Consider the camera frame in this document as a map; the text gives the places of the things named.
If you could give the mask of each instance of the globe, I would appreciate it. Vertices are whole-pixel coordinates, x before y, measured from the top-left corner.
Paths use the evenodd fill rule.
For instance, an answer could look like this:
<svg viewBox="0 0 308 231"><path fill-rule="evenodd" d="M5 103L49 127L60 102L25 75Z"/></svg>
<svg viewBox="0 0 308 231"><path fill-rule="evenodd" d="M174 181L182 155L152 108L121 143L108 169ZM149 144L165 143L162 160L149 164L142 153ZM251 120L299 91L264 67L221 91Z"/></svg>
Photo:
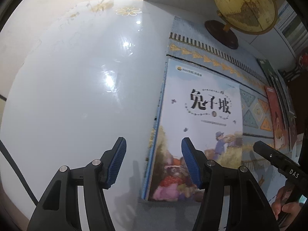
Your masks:
<svg viewBox="0 0 308 231"><path fill-rule="evenodd" d="M214 0L227 23L247 34L263 34L277 21L273 0Z"/></svg>

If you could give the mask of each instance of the yellow flower decoration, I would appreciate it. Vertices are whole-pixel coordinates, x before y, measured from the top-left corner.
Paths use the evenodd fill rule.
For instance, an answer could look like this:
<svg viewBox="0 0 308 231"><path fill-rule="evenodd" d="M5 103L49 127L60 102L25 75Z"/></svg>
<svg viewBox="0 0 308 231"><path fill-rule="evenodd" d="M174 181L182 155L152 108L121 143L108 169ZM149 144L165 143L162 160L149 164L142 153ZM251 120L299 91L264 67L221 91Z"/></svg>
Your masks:
<svg viewBox="0 0 308 231"><path fill-rule="evenodd" d="M124 17L127 17L128 15L130 16L136 16L139 13L142 13L140 8L135 8L135 7L123 7L120 9L116 10L117 15L122 15Z"/></svg>

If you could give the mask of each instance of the brown wooden base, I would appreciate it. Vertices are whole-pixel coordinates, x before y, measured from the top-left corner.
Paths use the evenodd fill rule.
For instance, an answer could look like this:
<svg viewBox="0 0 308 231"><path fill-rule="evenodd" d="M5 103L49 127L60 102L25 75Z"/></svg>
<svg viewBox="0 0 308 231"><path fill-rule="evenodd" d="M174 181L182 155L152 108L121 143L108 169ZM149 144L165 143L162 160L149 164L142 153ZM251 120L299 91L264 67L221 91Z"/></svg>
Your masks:
<svg viewBox="0 0 308 231"><path fill-rule="evenodd" d="M223 45L230 49L238 48L238 38L232 32L232 30L229 29L227 32L224 31L223 28L225 25L223 23L216 20L210 20L206 21L204 26L208 32Z"/></svg>

